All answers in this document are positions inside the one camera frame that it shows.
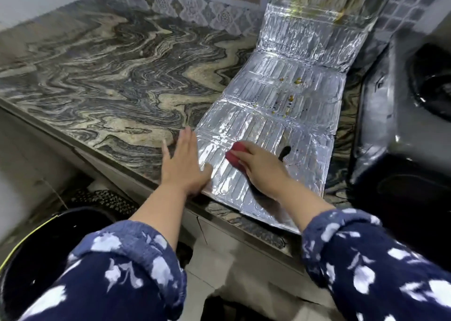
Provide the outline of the person's left hand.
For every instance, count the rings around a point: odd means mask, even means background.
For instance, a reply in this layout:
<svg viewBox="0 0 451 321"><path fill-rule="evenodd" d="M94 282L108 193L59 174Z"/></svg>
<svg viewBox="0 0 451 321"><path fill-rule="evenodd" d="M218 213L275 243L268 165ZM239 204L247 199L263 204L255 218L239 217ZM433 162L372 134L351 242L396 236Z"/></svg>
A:
<svg viewBox="0 0 451 321"><path fill-rule="evenodd" d="M186 127L179 132L171 159L162 163L161 184L158 190L166 190L179 196L199 194L200 165L198 140L195 132Z"/></svg>

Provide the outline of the person's right hand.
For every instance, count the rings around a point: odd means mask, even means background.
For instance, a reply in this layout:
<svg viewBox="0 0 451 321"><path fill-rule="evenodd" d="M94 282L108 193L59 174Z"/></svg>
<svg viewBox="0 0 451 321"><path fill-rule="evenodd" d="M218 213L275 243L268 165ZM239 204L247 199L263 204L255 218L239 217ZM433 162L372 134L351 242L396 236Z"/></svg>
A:
<svg viewBox="0 0 451 321"><path fill-rule="evenodd" d="M289 207L292 198L293 179L285 165L276 155L262 148L252 173L246 173L252 185L262 194L278 202L284 208Z"/></svg>

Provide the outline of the red scrub sponge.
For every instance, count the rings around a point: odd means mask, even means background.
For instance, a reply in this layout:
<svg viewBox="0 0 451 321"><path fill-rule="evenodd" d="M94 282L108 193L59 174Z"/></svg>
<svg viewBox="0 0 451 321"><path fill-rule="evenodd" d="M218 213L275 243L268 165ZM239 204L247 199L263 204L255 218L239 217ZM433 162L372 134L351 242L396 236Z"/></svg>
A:
<svg viewBox="0 0 451 321"><path fill-rule="evenodd" d="M242 142L235 142L232 145L231 149L228 150L225 154L225 159L233 168L237 170L243 170L243 166L240 164L240 159L234 154L234 152L249 153L249 151Z"/></svg>

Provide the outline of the folding aluminium foil splash guard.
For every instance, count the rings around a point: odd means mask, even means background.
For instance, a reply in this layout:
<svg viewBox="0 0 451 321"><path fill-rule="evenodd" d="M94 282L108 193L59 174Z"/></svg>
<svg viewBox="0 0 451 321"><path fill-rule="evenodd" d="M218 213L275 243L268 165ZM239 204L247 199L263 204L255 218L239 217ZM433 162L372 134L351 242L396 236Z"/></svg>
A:
<svg viewBox="0 0 451 321"><path fill-rule="evenodd" d="M388 0L268 0L257 46L195 129L213 167L204 194L269 226L300 234L226 160L246 140L283 157L291 177L322 196L346 75Z"/></svg>

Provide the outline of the person's left forearm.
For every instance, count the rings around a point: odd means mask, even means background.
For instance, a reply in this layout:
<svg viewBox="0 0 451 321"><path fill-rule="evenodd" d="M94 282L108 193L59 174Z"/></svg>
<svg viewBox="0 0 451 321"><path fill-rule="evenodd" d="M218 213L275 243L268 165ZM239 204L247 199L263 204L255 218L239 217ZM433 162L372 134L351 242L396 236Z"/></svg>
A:
<svg viewBox="0 0 451 321"><path fill-rule="evenodd" d="M131 220L85 236L18 321L177 321L188 292L175 252L186 197L162 185Z"/></svg>

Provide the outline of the person's right forearm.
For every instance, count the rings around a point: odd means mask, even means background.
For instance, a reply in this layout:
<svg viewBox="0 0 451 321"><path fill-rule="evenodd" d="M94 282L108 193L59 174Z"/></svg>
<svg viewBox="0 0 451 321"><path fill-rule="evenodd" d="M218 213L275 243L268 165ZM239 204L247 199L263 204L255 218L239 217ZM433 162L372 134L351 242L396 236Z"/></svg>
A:
<svg viewBox="0 0 451 321"><path fill-rule="evenodd" d="M257 186L299 227L307 273L346 321L451 321L451 273L392 238L378 217L337 209L290 178Z"/></svg>

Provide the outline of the black patterned basket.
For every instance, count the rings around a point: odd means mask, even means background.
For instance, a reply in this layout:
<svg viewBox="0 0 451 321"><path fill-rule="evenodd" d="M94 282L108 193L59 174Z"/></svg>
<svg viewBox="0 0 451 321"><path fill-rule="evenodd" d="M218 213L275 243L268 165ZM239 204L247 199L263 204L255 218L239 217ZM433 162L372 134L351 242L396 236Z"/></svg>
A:
<svg viewBox="0 0 451 321"><path fill-rule="evenodd" d="M126 220L138 210L135 202L108 189L91 192L87 188L80 188L65 203L69 208L91 207L101 210L115 221Z"/></svg>

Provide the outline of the black gas stove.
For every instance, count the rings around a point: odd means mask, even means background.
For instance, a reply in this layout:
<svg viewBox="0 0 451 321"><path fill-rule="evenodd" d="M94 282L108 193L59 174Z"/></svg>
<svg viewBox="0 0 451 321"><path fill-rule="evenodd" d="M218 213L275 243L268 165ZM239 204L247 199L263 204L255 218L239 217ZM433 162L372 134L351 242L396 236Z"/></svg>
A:
<svg viewBox="0 0 451 321"><path fill-rule="evenodd" d="M352 148L352 204L451 271L451 51L394 34L364 77Z"/></svg>

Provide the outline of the black plastic bucket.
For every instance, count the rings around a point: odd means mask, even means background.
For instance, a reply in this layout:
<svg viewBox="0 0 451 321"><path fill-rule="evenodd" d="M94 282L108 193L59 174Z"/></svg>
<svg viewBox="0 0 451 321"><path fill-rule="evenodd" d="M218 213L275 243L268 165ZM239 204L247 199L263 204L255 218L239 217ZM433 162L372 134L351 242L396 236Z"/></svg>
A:
<svg viewBox="0 0 451 321"><path fill-rule="evenodd" d="M71 250L114 222L110 213L85 206L59 212L25 236L0 265L0 321L17 321L61 276Z"/></svg>

